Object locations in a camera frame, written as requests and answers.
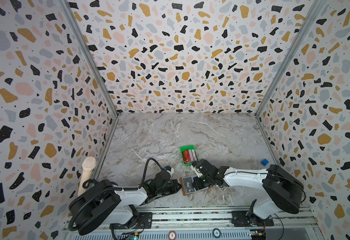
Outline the brown leather card holder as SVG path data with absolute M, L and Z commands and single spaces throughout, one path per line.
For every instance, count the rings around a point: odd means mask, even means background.
M 200 183 L 200 178 L 197 175 L 181 177 L 180 183 L 182 185 L 182 193 L 184 196 L 202 192 L 210 188 L 208 185 L 203 187 L 203 184 Z

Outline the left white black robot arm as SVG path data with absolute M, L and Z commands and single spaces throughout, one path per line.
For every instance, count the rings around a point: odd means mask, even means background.
M 137 187 L 121 187 L 109 180 L 102 180 L 78 196 L 70 205 L 72 218 L 68 230 L 87 235 L 103 223 L 111 227 L 134 228 L 141 217 L 138 206 L 174 195 L 182 189 L 181 183 L 172 178 L 173 169 L 162 168 L 154 179 L 143 176 Z

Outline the stack of credit cards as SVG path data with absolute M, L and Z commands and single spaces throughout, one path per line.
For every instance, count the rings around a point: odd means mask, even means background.
M 182 157 L 185 165 L 191 164 L 192 162 L 198 160 L 194 149 L 184 150 L 182 152 Z

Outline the green plastic card tray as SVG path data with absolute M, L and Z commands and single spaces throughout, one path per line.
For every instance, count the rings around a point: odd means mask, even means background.
M 194 145 L 180 147 L 182 162 L 185 166 L 191 165 L 193 162 L 198 161 L 196 149 Z

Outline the dark green VIP credit card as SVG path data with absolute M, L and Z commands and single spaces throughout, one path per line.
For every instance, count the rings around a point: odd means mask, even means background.
M 183 180 L 183 189 L 186 195 L 191 194 L 195 191 L 193 186 L 193 178 L 192 177 L 185 177 L 182 178 Z

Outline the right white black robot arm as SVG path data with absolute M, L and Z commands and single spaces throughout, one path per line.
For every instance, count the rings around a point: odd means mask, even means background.
M 207 160 L 194 161 L 191 169 L 196 173 L 193 187 L 248 187 L 263 191 L 263 200 L 253 200 L 247 212 L 233 211 L 235 227 L 272 227 L 272 215 L 279 212 L 298 214 L 306 199 L 303 184 L 278 165 L 267 169 L 241 170 L 228 166 L 219 168 Z

